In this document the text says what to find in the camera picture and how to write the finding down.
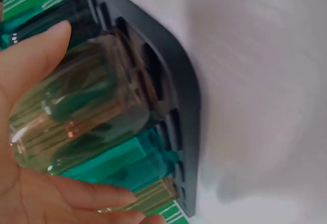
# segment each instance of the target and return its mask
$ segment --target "clear glass jar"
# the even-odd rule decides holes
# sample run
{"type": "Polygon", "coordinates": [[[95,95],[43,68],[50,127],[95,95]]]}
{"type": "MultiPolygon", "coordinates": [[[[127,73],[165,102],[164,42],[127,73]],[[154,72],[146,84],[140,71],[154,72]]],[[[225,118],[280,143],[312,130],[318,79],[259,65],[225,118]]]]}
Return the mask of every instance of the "clear glass jar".
{"type": "Polygon", "coordinates": [[[66,154],[52,170],[60,174],[142,129],[149,111],[122,65],[125,57],[112,35],[89,40],[69,50],[60,66],[22,98],[9,119],[10,144],[21,166],[49,172],[57,152],[70,147],[74,156],[66,154]]]}

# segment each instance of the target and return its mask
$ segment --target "white surface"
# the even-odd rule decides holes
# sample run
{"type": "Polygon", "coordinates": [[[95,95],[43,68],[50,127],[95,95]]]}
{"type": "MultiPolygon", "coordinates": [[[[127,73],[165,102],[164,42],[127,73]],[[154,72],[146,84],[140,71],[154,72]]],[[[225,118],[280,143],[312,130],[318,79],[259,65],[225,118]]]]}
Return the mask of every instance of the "white surface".
{"type": "Polygon", "coordinates": [[[194,223],[327,223],[327,0],[133,0],[203,93],[194,223]]]}

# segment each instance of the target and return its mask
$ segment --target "finger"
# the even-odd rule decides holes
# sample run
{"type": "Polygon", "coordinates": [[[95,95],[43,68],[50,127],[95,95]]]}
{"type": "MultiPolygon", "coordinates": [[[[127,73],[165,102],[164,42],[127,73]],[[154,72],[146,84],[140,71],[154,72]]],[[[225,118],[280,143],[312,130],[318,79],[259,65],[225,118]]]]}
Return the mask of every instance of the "finger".
{"type": "Polygon", "coordinates": [[[145,218],[144,214],[138,211],[98,213],[75,210],[74,214],[81,224],[139,224],[145,218]]]}
{"type": "Polygon", "coordinates": [[[0,53],[0,106],[10,108],[64,57],[71,27],[63,21],[0,53]]]}
{"type": "Polygon", "coordinates": [[[49,176],[68,204],[79,209],[121,207],[136,201],[134,194],[124,188],[91,184],[74,179],[49,176]]]}
{"type": "Polygon", "coordinates": [[[140,224],[166,224],[166,220],[161,215],[151,215],[145,218],[140,224]]]}

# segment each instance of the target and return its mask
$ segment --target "green glass bottle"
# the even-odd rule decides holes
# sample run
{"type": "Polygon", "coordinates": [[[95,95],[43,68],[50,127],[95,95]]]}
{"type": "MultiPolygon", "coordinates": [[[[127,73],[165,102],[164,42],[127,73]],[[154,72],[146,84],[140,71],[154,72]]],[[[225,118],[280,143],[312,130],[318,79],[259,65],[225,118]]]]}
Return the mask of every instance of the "green glass bottle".
{"type": "MultiPolygon", "coordinates": [[[[74,152],[68,152],[70,157],[74,155],[74,152]]],[[[56,156],[56,164],[64,160],[63,153],[62,156],[56,156]]],[[[125,187],[136,192],[173,173],[177,162],[177,153],[167,151],[156,129],[150,128],[61,175],[80,181],[125,187]]],[[[54,165],[51,165],[49,173],[53,169],[54,165]]]]}

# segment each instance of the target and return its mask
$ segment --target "hand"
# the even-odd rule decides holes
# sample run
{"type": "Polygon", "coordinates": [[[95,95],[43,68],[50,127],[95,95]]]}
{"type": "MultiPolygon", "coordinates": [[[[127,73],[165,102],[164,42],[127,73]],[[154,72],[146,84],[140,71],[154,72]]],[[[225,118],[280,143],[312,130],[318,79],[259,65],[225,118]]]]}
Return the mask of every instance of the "hand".
{"type": "Polygon", "coordinates": [[[122,188],[48,176],[17,165],[9,147],[8,118],[18,99],[47,76],[67,50],[71,27],[61,22],[0,53],[0,223],[163,224],[140,212],[95,210],[135,201],[122,188]]]}

